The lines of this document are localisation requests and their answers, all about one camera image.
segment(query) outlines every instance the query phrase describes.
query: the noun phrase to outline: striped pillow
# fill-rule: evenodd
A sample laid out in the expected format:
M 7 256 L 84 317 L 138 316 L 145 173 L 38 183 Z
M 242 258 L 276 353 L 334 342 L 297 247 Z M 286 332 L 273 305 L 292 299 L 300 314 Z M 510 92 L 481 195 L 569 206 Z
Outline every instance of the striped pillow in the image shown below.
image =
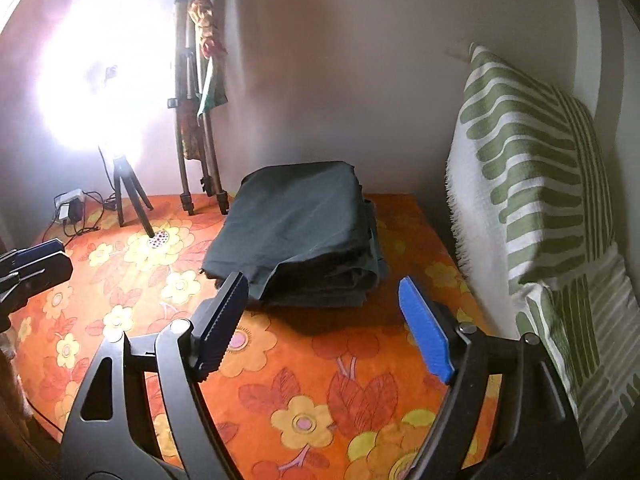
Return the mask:
M 497 329 L 536 332 L 588 462 L 640 393 L 640 310 L 588 110 L 472 47 L 447 167 L 462 271 Z

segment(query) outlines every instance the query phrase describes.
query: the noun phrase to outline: spotted flower center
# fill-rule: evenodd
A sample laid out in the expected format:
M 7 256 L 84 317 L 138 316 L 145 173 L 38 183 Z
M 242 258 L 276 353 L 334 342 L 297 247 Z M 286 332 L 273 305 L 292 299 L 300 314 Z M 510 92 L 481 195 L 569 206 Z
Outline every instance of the spotted flower center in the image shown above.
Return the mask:
M 391 468 L 389 472 L 389 480 L 404 480 L 409 468 L 414 461 L 416 453 L 407 453 L 401 456 Z
M 232 352 L 239 352 L 249 344 L 249 335 L 242 329 L 238 329 L 231 336 L 228 349 Z
M 316 419 L 308 413 L 296 415 L 291 423 L 293 431 L 296 433 L 311 433 L 317 425 Z
M 146 242 L 152 249 L 158 249 L 169 241 L 169 233 L 164 229 L 160 229 L 153 238 L 149 238 Z

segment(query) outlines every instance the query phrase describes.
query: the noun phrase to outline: folded cloth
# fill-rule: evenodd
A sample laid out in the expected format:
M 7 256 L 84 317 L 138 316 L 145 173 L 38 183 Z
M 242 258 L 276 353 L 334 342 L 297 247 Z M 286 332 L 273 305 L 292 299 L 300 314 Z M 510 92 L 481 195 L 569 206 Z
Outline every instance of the folded cloth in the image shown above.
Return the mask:
M 242 180 L 202 264 L 272 304 L 361 306 L 388 274 L 373 204 L 345 162 L 270 166 Z

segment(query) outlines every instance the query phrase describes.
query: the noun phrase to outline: floral pattern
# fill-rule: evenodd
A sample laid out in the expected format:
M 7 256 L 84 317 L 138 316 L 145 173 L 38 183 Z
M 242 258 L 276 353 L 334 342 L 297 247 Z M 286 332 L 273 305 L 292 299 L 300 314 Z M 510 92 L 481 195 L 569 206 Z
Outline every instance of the floral pattern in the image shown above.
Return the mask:
M 153 221 L 151 225 L 156 235 L 149 238 L 144 229 L 127 239 L 124 261 L 136 264 L 140 272 L 148 272 L 155 266 L 169 266 L 176 262 L 178 254 L 193 243 L 189 232 L 189 220 Z
M 127 226 L 118 227 L 116 212 L 105 212 L 99 231 L 66 248 L 74 264 L 71 280 L 11 314 L 26 393 L 60 427 L 103 339 L 159 332 L 217 293 L 213 280 L 197 275 L 224 223 L 215 199 L 193 195 L 197 214 L 191 217 L 178 196 L 150 199 L 149 218 L 161 236 L 146 237 L 125 200 Z M 372 199 L 390 277 L 366 304 L 249 309 L 219 370 L 200 385 L 244 478 L 402 478 L 447 391 L 428 373 L 398 308 L 403 276 L 417 276 L 458 319 L 486 328 L 415 200 Z M 97 219 L 101 210 L 88 213 Z M 58 227 L 48 235 L 65 240 Z M 146 378 L 146 390 L 162 455 L 180 465 L 156 374 Z M 498 391 L 499 378 L 490 378 L 465 465 L 484 455 Z
M 58 319 L 60 313 L 69 305 L 69 298 L 73 294 L 73 287 L 66 283 L 57 285 L 47 293 L 47 299 L 42 307 L 46 319 Z
M 182 305 L 199 291 L 200 283 L 196 280 L 194 270 L 187 270 L 182 274 L 172 272 L 166 277 L 166 286 L 160 291 L 160 297 L 170 300 L 173 304 Z
M 267 364 L 266 351 L 276 346 L 278 340 L 273 332 L 267 330 L 270 323 L 266 314 L 242 314 L 220 363 L 222 375 L 236 377 L 243 370 L 257 372 L 264 368 Z
M 80 343 L 74 339 L 73 334 L 65 335 L 56 343 L 58 352 L 58 366 L 71 370 L 76 365 L 76 354 L 80 351 Z
M 282 444 L 291 449 L 328 446 L 334 439 L 328 429 L 333 421 L 326 404 L 315 406 L 307 396 L 293 397 L 286 410 L 271 415 L 271 425 L 282 432 Z

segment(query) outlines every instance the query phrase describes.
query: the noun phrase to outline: pillow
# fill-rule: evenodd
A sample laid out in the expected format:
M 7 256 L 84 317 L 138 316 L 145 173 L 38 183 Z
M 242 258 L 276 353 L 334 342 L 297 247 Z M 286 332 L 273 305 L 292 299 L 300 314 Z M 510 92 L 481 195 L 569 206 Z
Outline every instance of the pillow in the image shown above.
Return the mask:
M 472 46 L 447 192 L 470 288 L 502 336 L 540 336 L 591 463 L 640 392 L 640 310 L 588 110 Z

